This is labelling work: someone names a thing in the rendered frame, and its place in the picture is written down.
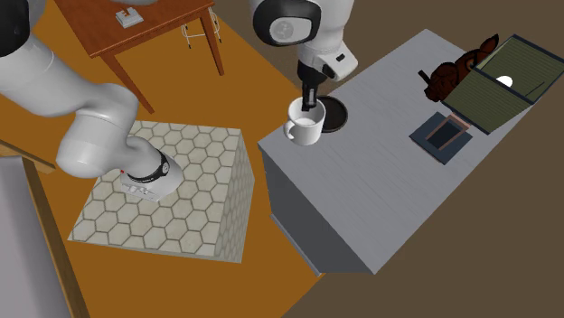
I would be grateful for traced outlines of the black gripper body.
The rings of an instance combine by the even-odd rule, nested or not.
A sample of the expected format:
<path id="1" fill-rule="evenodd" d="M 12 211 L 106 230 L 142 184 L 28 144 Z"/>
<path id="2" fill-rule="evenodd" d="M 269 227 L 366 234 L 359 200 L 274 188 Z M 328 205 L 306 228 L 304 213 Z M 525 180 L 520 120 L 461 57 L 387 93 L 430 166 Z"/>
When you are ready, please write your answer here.
<path id="1" fill-rule="evenodd" d="M 297 64 L 297 75 L 302 82 L 302 89 L 308 90 L 317 89 L 327 79 L 333 80 L 335 72 L 327 64 L 324 64 L 322 70 L 319 71 L 299 61 Z"/>

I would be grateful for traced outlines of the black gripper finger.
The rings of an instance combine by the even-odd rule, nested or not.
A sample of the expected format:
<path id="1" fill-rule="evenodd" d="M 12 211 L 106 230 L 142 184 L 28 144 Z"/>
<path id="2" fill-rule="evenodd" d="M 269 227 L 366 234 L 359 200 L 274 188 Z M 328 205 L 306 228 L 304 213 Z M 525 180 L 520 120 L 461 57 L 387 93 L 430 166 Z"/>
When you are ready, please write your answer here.
<path id="1" fill-rule="evenodd" d="M 316 107 L 316 92 L 316 85 L 302 84 L 302 111 L 309 111 Z"/>

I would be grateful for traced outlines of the black round plate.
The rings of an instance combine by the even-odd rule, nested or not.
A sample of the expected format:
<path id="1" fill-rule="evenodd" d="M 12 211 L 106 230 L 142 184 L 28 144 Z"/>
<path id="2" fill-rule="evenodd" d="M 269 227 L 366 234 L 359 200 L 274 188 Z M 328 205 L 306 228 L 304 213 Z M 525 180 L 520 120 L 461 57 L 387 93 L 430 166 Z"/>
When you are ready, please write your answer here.
<path id="1" fill-rule="evenodd" d="M 332 96 L 319 96 L 325 108 L 325 119 L 322 128 L 324 134 L 340 130 L 348 120 L 348 110 L 344 103 Z"/>

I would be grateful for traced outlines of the white mug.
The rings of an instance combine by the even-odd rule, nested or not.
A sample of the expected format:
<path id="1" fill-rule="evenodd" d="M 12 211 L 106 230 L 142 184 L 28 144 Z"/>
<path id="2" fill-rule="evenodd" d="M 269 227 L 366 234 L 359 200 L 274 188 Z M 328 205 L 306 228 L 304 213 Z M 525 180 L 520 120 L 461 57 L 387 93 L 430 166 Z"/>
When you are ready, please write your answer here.
<path id="1" fill-rule="evenodd" d="M 296 98 L 289 104 L 283 132 L 288 140 L 297 145 L 313 145 L 322 134 L 326 110 L 320 100 L 307 111 L 303 111 L 302 106 L 302 98 Z"/>

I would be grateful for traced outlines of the grey table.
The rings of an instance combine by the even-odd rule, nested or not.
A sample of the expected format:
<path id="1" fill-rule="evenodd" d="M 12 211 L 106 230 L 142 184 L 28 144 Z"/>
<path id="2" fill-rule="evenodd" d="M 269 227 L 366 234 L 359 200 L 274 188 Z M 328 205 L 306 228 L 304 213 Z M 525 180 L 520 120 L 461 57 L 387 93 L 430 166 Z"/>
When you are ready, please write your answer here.
<path id="1" fill-rule="evenodd" d="M 259 142 L 270 205 L 302 255 L 322 273 L 376 273 L 511 130 L 471 127 L 442 164 L 411 134 L 446 106 L 424 94 L 421 71 L 461 50 L 418 33 L 339 87 L 346 125 L 300 146 L 276 130 Z"/>

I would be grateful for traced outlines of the brown animal figure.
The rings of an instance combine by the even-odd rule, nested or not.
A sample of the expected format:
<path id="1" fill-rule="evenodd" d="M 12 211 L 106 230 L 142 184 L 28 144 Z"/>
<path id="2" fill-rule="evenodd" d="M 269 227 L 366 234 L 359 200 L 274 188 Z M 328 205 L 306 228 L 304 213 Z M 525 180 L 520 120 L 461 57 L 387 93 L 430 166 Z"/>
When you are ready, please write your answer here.
<path id="1" fill-rule="evenodd" d="M 428 85 L 424 89 L 426 97 L 433 101 L 443 101 L 460 82 L 498 46 L 499 35 L 496 33 L 482 42 L 479 48 L 467 51 L 455 62 L 441 63 L 428 76 L 423 70 L 418 75 Z"/>

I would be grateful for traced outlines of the dark blue flat tablet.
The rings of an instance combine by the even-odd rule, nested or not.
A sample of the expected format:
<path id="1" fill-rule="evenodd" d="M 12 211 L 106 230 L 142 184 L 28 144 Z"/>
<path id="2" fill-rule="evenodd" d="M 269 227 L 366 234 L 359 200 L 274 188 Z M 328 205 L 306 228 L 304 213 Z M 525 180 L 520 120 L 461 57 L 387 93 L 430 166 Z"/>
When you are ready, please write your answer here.
<path id="1" fill-rule="evenodd" d="M 447 164 L 473 138 L 466 128 L 462 128 L 454 119 L 447 118 L 439 112 L 409 137 L 442 164 Z"/>

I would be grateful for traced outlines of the brown wooden table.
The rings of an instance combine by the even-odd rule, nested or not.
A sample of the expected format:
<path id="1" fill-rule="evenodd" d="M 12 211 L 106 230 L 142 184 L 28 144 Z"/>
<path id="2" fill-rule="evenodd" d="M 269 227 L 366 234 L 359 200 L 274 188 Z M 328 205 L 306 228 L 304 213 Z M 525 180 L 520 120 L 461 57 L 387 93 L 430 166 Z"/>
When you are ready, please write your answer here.
<path id="1" fill-rule="evenodd" d="M 100 57 L 150 114 L 154 112 L 150 103 L 116 58 L 121 52 L 198 20 L 216 68 L 220 75 L 224 74 L 209 13 L 213 0 L 156 0 L 150 5 L 134 5 L 144 21 L 128 28 L 122 27 L 116 18 L 116 13 L 128 8 L 125 4 L 112 0 L 53 1 L 90 58 Z"/>

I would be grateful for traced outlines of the hexagon patterned robot stand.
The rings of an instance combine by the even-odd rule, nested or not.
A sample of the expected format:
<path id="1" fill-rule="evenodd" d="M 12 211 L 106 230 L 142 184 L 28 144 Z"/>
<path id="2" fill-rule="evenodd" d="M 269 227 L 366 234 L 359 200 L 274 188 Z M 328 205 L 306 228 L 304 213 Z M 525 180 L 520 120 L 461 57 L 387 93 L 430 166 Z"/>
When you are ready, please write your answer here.
<path id="1" fill-rule="evenodd" d="M 239 263 L 255 181 L 241 131 L 136 121 L 130 134 L 172 156 L 183 182 L 152 202 L 125 192 L 120 171 L 106 173 L 96 180 L 69 239 Z"/>

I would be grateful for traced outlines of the open green box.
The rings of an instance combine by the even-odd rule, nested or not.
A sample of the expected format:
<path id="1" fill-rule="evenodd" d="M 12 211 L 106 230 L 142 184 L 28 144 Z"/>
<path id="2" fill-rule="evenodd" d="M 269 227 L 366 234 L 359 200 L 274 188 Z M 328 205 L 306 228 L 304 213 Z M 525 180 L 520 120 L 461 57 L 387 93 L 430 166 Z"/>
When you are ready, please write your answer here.
<path id="1" fill-rule="evenodd" d="M 538 102 L 564 74 L 564 59 L 514 34 L 481 61 L 443 104 L 485 134 Z M 497 80 L 507 75 L 509 88 Z"/>

